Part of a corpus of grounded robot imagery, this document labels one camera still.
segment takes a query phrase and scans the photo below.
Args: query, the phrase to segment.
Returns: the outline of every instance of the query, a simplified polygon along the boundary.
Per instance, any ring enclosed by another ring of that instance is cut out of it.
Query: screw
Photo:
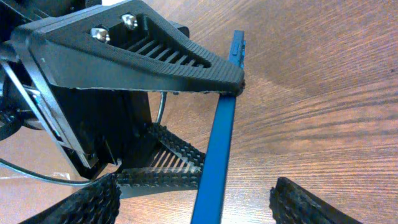
[[[111,38],[109,37],[109,33],[106,29],[91,28],[90,34],[93,38],[101,41],[102,43],[107,44],[109,41],[111,41]]]
[[[138,27],[137,18],[132,14],[123,15],[122,20],[124,22],[124,25],[126,25],[128,29],[134,30],[135,28]]]

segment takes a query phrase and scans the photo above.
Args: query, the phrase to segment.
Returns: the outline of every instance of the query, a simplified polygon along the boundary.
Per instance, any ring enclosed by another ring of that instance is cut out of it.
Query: metal screw
[[[122,20],[124,22],[124,25],[126,25],[128,29],[134,30],[135,28],[138,27],[137,18],[132,14],[123,15]]]
[[[102,43],[107,44],[109,41],[111,41],[111,38],[109,37],[109,33],[106,29],[91,28],[90,34],[93,38],[101,41]]]

